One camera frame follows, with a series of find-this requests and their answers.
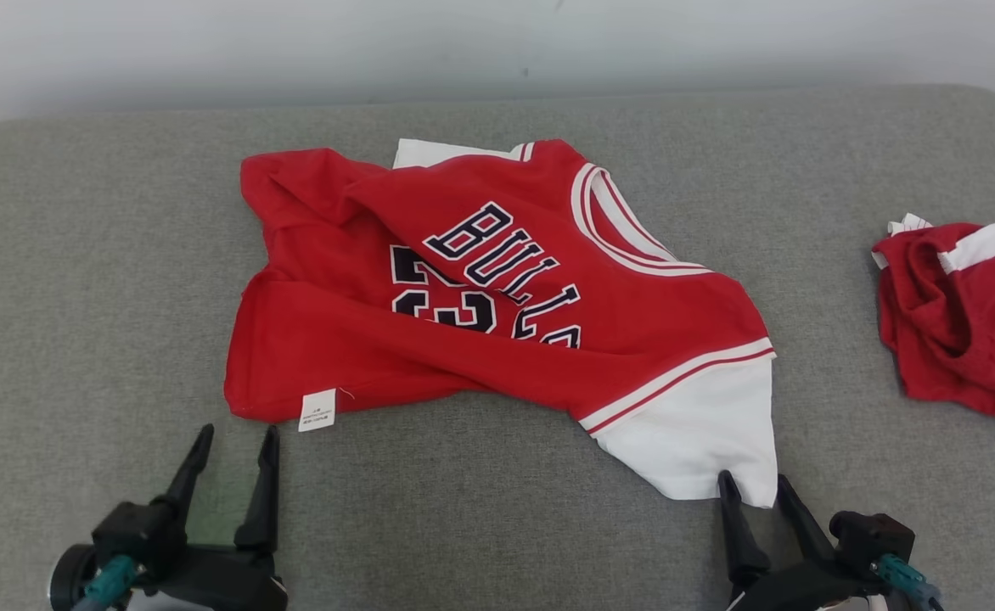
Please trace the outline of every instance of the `white stripe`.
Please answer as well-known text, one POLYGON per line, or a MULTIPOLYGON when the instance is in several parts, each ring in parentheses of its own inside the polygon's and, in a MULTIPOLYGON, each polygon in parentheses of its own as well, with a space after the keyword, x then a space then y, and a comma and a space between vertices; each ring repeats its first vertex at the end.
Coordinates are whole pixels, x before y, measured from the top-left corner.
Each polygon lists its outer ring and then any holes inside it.
POLYGON ((618 190, 618 185, 614 181, 611 181, 610 172, 601 169, 597 178, 599 182, 602 182, 602 185, 596 188, 598 182, 596 182, 596 179, 593 179, 592 190, 595 192, 595 198, 598 199, 599 206, 603 208, 603 212, 609 217, 610 223, 618 229, 618 233, 621 233, 621 236, 631 246, 640 249, 646 255, 658 256, 658 258, 666 261, 675 261, 675 255, 672 255, 671 251, 664 248, 664 244, 660 244, 660 240, 652 237, 652 233, 649 233, 648 229, 645 229, 644 225, 641 225, 641 221, 638 221, 637 214, 633 214, 633 209, 627 204, 626 198, 622 197, 621 191, 618 190), (610 197, 610 191, 614 191, 614 198, 610 197), (626 214, 622 214, 619 206, 625 210, 626 214))
MULTIPOLYGON (((645 397, 654 394, 657 390, 667 386, 675 378, 680 378, 684 374, 695 370, 698 367, 702 367, 707 363, 712 363, 712 361, 725 361, 731 359, 742 359, 743 356, 757 355, 758 352, 773 348, 773 345, 769 343, 768 337, 762 337, 757 341, 752 341, 752 343, 737 345, 734 348, 727 348, 727 350, 718 350, 716 352, 706 352, 702 356, 695 356, 693 359, 687 362, 677 365, 677 367, 672 368, 671 371, 658 376, 658 378, 650 380, 645 386, 630 392, 629 395, 625 395, 621 399, 610 403, 608 406, 602 406, 594 413, 587 415, 580 420, 580 425, 584 427, 585 430, 594 429, 594 427, 599 426, 602 422, 606 422, 609 418, 613 418, 616 414, 622 413, 622 410, 627 409, 627 407, 637 405, 639 401, 644 400, 645 397)), ((766 357, 772 357, 773 353, 769 353, 766 357)), ((630 414, 637 413, 637 410, 630 412, 630 414)), ((598 430, 595 434, 602 433, 602 430, 598 430)))
POLYGON ((569 193, 569 202, 571 202, 572 217, 574 217, 574 222, 576 228, 580 229, 580 232, 584 233, 587 238, 591 239, 595 246, 599 247, 599 250, 605 252, 611 259, 614 259, 622 266, 630 268, 635 272, 640 272, 642 274, 649 274, 654 276, 694 276, 699 274, 712 274, 712 270, 706 270, 706 268, 699 266, 696 268, 683 267, 683 266, 696 266, 696 263, 676 263, 676 262, 665 262, 657 261, 651 259, 644 259, 641 256, 630 255, 626 251, 619 250, 615 248, 613 244, 607 243, 603 240, 599 233, 595 231, 595 225, 591 217, 591 206, 589 202, 586 201, 584 197, 584 190, 589 186, 589 182, 592 177, 595 177, 596 171, 601 171, 599 167, 591 163, 586 163, 582 168, 576 172, 576 177, 574 182, 572 182, 571 193, 569 193))
POLYGON ((960 239, 954 250, 940 252, 939 262, 947 274, 995 258, 995 223, 976 229, 960 239))

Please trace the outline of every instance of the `white wall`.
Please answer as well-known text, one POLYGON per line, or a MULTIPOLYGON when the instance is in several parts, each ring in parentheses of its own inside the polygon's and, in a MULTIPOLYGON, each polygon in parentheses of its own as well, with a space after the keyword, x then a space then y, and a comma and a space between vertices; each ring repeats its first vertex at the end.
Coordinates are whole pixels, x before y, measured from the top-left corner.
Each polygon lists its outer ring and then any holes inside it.
POLYGON ((908 81, 995 89, 995 0, 0 0, 0 119, 908 81))

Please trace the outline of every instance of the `red stripe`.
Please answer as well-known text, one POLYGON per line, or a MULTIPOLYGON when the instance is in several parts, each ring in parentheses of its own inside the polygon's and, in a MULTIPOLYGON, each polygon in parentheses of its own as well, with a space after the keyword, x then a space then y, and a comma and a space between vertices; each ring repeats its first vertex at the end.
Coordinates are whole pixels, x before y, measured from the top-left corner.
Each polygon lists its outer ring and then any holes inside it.
POLYGON ((664 248, 664 244, 658 243, 656 238, 650 236, 648 232, 645 232, 644 229, 641 228, 641 225, 638 225, 637 220, 633 219, 632 214, 629 210, 627 210, 626 206, 622 204, 622 200, 618 197, 618 193, 615 193, 615 186, 610 182, 610 174, 607 173, 606 170, 603 170, 601 176, 603 177, 603 184, 607 187, 607 190, 610 191, 610 197, 615 198, 615 204, 618 204, 618 210, 621 210, 622 216, 626 217, 626 221, 628 221, 630 226, 633 227, 633 231, 641 233, 641 236, 644 237, 644 239, 649 240, 652 244, 656 244, 656 246, 660 247, 661 250, 666 251, 667 249, 664 248))
POLYGON ((595 171, 604 170, 602 167, 594 166, 593 169, 589 171, 586 178, 584 178, 584 185, 582 186, 582 189, 580 189, 580 208, 582 208, 582 212, 584 214, 584 224, 587 225, 587 230, 592 232, 592 235, 595 236, 595 239, 599 240, 600 244, 603 244, 604 247, 609 247, 610 252, 614 252, 615 255, 621 256, 622 259, 633 263, 634 266, 645 266, 654 268, 654 270, 704 270, 705 266, 680 266, 680 264, 677 264, 675 261, 638 261, 633 255, 630 255, 629 252, 623 251, 621 248, 618 248, 614 244, 611 244, 609 241, 603 239, 603 236, 599 235, 598 231, 595 231, 594 221, 592 220, 591 196, 586 197, 586 193, 591 193, 592 174, 595 171))
POLYGON ((769 355, 770 352, 773 352, 773 348, 766 348, 765 350, 756 353, 756 355, 736 356, 734 359, 722 359, 722 360, 719 360, 719 361, 710 361, 710 362, 705 363, 704 365, 700 365, 700 367, 692 368, 692 370, 687 371, 683 375, 680 375, 679 378, 673 379, 671 382, 669 382, 667 384, 667 386, 664 386, 660 390, 657 390, 656 392, 653 392, 652 395, 648 395, 648 397, 645 397, 644 399, 641 399, 637 403, 633 403, 632 406, 626 407, 625 410, 622 410, 621 412, 618 412, 617 414, 613 415, 613 417, 607 418, 607 420, 599 423, 598 425, 593 426, 591 429, 588 429, 587 433, 588 434, 595 434, 596 432, 598 432, 603 427, 609 425, 611 422, 614 422, 614 421, 618 420, 618 418, 622 418, 623 415, 626 415, 626 414, 630 413, 631 411, 638 409, 638 407, 641 407, 641 406, 645 405, 645 403, 648 403, 650 400, 655 399, 656 397, 658 397, 658 395, 663 394, 663 392, 670 390, 672 386, 675 386, 677 383, 683 382, 684 379, 690 378, 691 375, 693 375, 693 374, 695 374, 695 373, 697 373, 699 371, 703 371, 707 367, 714 367, 714 365, 722 365, 722 364, 726 364, 726 363, 738 363, 738 362, 742 362, 742 361, 749 361, 750 359, 757 359, 758 356, 769 355))

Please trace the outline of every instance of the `folded red garment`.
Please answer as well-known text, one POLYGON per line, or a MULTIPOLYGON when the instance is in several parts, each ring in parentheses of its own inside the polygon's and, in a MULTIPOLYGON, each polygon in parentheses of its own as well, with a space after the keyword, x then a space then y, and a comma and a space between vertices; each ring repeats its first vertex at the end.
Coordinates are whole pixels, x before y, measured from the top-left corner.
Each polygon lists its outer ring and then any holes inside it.
POLYGON ((880 335, 906 394, 995 415, 995 223, 906 216, 874 246, 880 335))

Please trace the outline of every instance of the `gray fabric surface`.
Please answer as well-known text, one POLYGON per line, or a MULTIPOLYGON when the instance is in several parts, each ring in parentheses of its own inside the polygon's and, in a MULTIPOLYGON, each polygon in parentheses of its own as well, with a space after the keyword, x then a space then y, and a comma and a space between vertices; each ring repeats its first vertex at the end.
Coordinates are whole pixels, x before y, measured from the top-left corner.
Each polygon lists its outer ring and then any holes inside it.
MULTIPOLYGON (((0 124, 0 610, 217 426, 195 541, 229 541, 263 426, 230 417, 265 262, 240 161, 560 137, 681 259, 745 284, 780 358, 782 472, 819 521, 886 512, 951 611, 995 608, 995 420, 902 397, 867 251, 886 221, 995 221, 995 96, 964 87, 83 116, 0 124)), ((562 413, 497 395, 284 426, 278 561, 304 610, 723 608, 714 502, 669 502, 562 413)), ((774 560, 780 517, 750 511, 774 560)))

